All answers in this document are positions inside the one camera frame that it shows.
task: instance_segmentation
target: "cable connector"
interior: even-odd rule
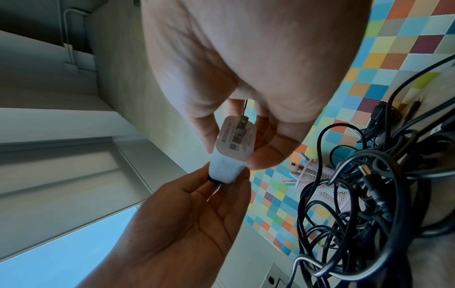
[[[379,174],[373,174],[370,168],[365,164],[361,165],[359,168],[364,175],[362,179],[368,188],[368,191],[370,191],[371,197],[376,202],[378,208],[382,211],[382,216],[388,222],[392,222],[392,209],[390,202],[387,200],[388,197],[385,194],[387,189],[381,176]]]

